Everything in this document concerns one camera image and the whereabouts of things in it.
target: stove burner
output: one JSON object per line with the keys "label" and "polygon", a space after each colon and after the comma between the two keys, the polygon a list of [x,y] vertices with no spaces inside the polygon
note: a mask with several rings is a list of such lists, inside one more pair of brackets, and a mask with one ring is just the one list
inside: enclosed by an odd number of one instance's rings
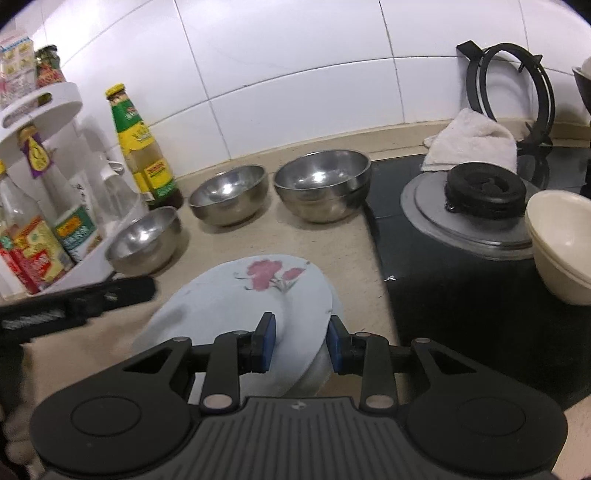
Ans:
{"label": "stove burner", "polygon": [[521,179],[489,163],[453,167],[447,174],[445,194],[451,207],[481,218],[513,218],[525,212],[526,189]]}

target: white towel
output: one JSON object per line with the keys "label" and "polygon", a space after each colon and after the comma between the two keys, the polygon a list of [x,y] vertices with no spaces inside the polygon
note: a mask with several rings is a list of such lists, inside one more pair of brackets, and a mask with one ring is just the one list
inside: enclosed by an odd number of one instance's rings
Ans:
{"label": "white towel", "polygon": [[429,153],[422,171],[450,170],[465,162],[492,163],[517,173],[517,144],[511,132],[486,115],[464,108],[423,144]]}

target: plastic bottle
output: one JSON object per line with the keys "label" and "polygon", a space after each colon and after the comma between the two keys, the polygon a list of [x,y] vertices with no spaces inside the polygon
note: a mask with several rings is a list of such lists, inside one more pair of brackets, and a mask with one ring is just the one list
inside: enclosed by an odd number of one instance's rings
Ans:
{"label": "plastic bottle", "polygon": [[11,258],[26,272],[35,287],[21,280],[23,285],[30,293],[44,290],[62,278],[74,264],[41,215],[37,202],[8,177],[2,161],[0,203],[5,215],[8,238],[12,241],[9,244],[3,237],[3,245],[10,247],[7,250]]}
{"label": "plastic bottle", "polygon": [[76,262],[82,261],[102,240],[95,223],[78,193],[53,163],[33,124],[20,130],[18,144],[28,160],[31,175],[41,180],[51,201],[52,208],[44,208],[47,220],[70,256]]}

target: plate with pink flower pattern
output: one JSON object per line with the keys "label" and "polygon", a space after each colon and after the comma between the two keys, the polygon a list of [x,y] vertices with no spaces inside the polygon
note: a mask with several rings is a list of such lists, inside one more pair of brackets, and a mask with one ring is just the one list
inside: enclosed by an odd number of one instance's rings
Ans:
{"label": "plate with pink flower pattern", "polygon": [[[134,351],[175,336],[187,336],[194,345],[212,343],[221,333],[254,330],[263,313],[273,312],[277,340],[271,368],[241,376],[241,397],[281,396],[306,372],[314,378],[304,383],[320,388],[330,372],[326,328],[333,312],[342,315],[333,292],[320,269],[303,258],[264,255],[227,262],[179,289],[138,335]],[[191,403],[199,401],[204,374],[196,377]]]}

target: white rotating shelf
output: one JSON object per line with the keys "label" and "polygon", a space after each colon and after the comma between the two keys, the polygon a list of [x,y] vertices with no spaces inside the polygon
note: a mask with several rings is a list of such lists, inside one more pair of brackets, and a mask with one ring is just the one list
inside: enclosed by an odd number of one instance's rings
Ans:
{"label": "white rotating shelf", "polygon": [[[51,101],[22,115],[16,122],[5,127],[10,114],[25,107],[45,93],[51,94]],[[35,90],[18,99],[0,112],[0,159],[15,158],[19,154],[18,131],[26,124],[35,123],[43,141],[52,137],[74,120],[82,109],[82,98],[75,83],[53,83]]]}

